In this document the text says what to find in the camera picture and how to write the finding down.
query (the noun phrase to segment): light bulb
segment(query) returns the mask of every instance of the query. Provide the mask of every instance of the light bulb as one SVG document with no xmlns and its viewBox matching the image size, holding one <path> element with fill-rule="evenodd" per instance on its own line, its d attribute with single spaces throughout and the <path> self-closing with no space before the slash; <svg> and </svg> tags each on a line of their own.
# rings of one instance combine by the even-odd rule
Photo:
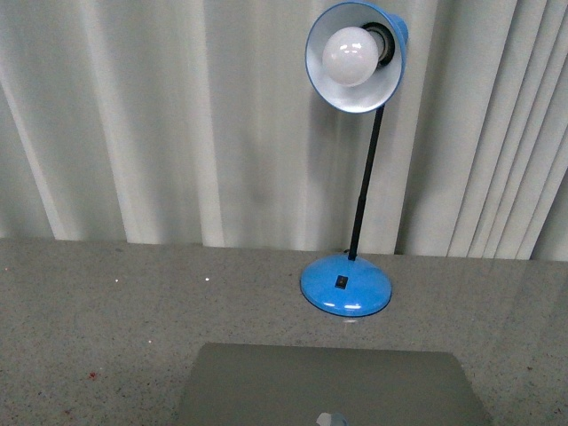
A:
<svg viewBox="0 0 568 426">
<path fill-rule="evenodd" d="M 363 28 L 342 28 L 327 40 L 323 67 L 336 83 L 357 86 L 376 70 L 383 49 L 384 42 L 380 36 L 373 37 Z"/>
</svg>

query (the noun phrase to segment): lamp base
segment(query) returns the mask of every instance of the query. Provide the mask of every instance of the lamp base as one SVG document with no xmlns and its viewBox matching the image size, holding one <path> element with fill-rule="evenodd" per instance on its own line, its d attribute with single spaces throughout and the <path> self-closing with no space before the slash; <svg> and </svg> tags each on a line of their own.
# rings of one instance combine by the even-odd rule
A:
<svg viewBox="0 0 568 426">
<path fill-rule="evenodd" d="M 391 282 L 374 264 L 347 254 L 332 255 L 305 268 L 302 293 L 322 311 L 342 317 L 379 312 L 391 299 Z"/>
</svg>

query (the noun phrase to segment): black lamp stem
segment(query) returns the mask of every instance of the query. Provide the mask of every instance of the black lamp stem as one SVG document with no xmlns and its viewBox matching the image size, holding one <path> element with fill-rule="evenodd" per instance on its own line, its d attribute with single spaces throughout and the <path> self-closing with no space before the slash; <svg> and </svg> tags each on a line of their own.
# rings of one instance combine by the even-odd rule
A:
<svg viewBox="0 0 568 426">
<path fill-rule="evenodd" d="M 367 202 L 367 191 L 369 189 L 369 182 L 371 181 L 371 171 L 373 170 L 373 160 L 375 159 L 376 143 L 379 139 L 383 113 L 384 105 L 377 109 L 375 113 L 375 122 L 373 123 L 373 132 L 371 133 L 371 142 L 369 143 L 369 152 L 367 154 L 367 163 L 365 164 L 365 174 L 363 175 L 363 182 L 361 183 L 361 192 L 359 193 L 359 201 L 357 202 L 357 212 L 355 213 L 349 256 L 347 257 L 349 260 L 355 260 L 357 257 L 357 247 L 359 245 L 359 236 L 361 235 L 365 203 Z"/>
</svg>

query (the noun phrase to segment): lamp shade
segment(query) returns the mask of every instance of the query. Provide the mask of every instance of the lamp shade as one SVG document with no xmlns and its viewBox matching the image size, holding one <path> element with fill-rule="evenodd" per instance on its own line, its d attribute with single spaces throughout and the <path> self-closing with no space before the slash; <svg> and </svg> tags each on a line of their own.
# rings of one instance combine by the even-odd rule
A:
<svg viewBox="0 0 568 426">
<path fill-rule="evenodd" d="M 344 28 L 384 28 L 381 38 L 389 44 L 389 62 L 379 66 L 363 83 L 345 85 L 330 76 L 324 65 L 327 42 Z M 346 113 L 366 113 L 384 105 L 398 88 L 405 71 L 408 30 L 397 15 L 374 4 L 345 2 L 323 12 L 314 22 L 305 48 L 305 66 L 310 82 L 331 106 Z"/>
</svg>

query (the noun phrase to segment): blue desk lamp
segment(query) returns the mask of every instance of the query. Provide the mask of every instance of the blue desk lamp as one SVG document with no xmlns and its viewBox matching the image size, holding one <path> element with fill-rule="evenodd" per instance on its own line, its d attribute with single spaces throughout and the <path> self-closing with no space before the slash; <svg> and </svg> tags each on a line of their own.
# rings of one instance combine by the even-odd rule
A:
<svg viewBox="0 0 568 426">
<path fill-rule="evenodd" d="M 391 299 L 388 277 L 357 257 L 357 247 L 384 104 L 402 80 L 407 39 L 399 16 L 357 1 L 327 9 L 308 35 L 305 66 L 316 92 L 346 113 L 375 111 L 349 253 L 317 260 L 300 279 L 304 296 L 325 312 L 362 317 L 380 311 Z"/>
</svg>

